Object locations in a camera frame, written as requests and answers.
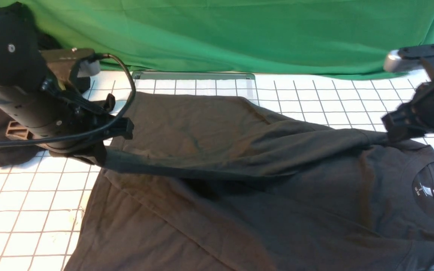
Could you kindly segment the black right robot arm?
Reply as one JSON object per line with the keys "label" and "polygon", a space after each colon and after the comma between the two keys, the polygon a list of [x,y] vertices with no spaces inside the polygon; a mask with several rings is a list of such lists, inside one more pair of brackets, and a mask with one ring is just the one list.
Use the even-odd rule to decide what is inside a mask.
{"label": "black right robot arm", "polygon": [[407,72],[424,69],[429,81],[415,89],[410,101],[402,103],[381,118],[388,140],[400,142],[434,134],[434,56],[411,59],[389,56],[385,70],[395,72],[398,68],[404,68]]}

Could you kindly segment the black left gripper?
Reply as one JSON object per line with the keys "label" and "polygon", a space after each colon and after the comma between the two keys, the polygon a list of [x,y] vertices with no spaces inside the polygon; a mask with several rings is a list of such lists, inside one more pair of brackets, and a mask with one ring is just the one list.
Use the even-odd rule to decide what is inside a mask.
{"label": "black left gripper", "polygon": [[104,166],[107,150],[104,140],[112,137],[133,139],[134,124],[124,113],[134,101],[134,81],[129,82],[131,92],[117,115],[111,115],[115,97],[109,94],[101,104],[89,101],[79,91],[50,87],[44,90],[62,102],[66,113],[55,121],[55,131],[44,139],[42,146],[51,151],[78,151],[78,161],[89,165]]}

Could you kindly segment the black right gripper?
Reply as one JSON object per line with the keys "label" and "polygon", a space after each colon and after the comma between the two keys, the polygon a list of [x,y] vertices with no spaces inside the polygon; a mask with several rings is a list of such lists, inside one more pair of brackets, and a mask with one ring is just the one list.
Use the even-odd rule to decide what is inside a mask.
{"label": "black right gripper", "polygon": [[413,98],[381,118],[390,142],[434,134],[434,79],[417,87]]}

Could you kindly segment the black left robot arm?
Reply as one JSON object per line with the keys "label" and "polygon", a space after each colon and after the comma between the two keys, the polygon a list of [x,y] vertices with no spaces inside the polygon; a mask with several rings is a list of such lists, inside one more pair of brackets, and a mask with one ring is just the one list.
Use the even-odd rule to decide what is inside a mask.
{"label": "black left robot arm", "polygon": [[[12,118],[6,128],[9,140],[0,146],[36,145],[55,157],[104,166],[105,140],[133,138],[134,124],[124,117],[136,97],[129,70],[115,55],[90,48],[42,50],[37,27],[18,12],[22,7],[19,2],[0,7],[0,110]],[[97,75],[103,59],[116,61],[131,86],[115,116],[113,95],[100,106],[84,98],[73,82]]]}

